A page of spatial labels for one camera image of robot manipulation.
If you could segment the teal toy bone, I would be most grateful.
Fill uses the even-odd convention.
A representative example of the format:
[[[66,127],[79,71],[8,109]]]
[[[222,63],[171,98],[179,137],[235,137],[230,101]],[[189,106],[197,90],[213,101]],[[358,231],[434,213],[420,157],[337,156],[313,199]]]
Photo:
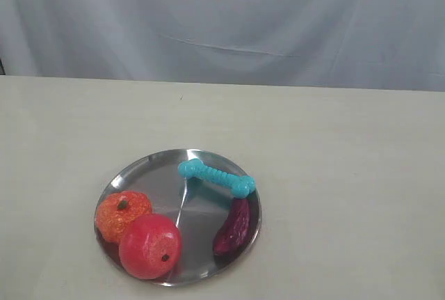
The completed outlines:
[[[248,175],[234,175],[212,168],[200,159],[191,159],[178,165],[178,173],[185,179],[195,177],[228,188],[235,198],[247,198],[256,191],[256,182]]]

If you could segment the purple toy pickle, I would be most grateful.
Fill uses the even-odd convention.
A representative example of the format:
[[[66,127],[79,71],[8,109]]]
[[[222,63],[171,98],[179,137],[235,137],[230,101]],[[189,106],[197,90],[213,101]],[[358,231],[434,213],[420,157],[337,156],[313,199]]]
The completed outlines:
[[[250,206],[247,198],[234,198],[229,214],[213,239],[213,254],[231,255],[241,247],[248,234]]]

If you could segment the orange toy pumpkin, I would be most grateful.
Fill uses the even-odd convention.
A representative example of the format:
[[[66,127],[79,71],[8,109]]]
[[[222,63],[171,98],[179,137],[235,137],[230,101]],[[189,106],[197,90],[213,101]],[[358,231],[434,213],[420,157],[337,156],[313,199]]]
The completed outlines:
[[[141,192],[110,194],[98,206],[95,226],[106,242],[119,244],[127,226],[144,214],[152,213],[151,200]]]

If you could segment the red toy apple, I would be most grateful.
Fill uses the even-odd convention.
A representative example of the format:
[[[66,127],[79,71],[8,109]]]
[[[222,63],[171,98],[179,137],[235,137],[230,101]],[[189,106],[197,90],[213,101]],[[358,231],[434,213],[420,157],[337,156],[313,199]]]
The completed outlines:
[[[144,214],[126,228],[119,257],[127,273],[149,280],[172,270],[181,257],[181,248],[181,233],[171,219],[162,214]]]

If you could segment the white backdrop cloth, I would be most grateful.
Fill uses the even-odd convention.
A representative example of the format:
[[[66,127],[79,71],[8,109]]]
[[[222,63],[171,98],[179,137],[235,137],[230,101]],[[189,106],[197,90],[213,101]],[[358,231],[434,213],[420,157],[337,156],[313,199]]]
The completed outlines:
[[[6,74],[444,89],[444,0],[1,0]]]

